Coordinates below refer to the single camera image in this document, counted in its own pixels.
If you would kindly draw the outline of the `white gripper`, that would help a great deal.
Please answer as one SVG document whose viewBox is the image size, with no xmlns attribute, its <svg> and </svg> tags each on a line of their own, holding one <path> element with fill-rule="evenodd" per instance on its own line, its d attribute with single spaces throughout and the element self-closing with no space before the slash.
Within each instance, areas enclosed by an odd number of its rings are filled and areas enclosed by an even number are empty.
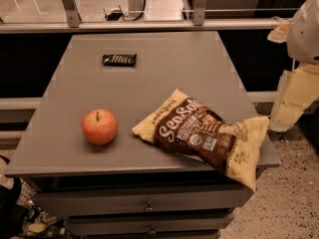
<svg viewBox="0 0 319 239">
<path fill-rule="evenodd" d="M 292 128 L 319 97 L 319 0 L 306 0 L 292 19 L 276 18 L 279 25 L 267 40 L 287 41 L 288 55 L 301 64 L 284 71 L 277 87 L 278 97 L 271 111 L 270 129 L 285 132 Z"/>
</svg>

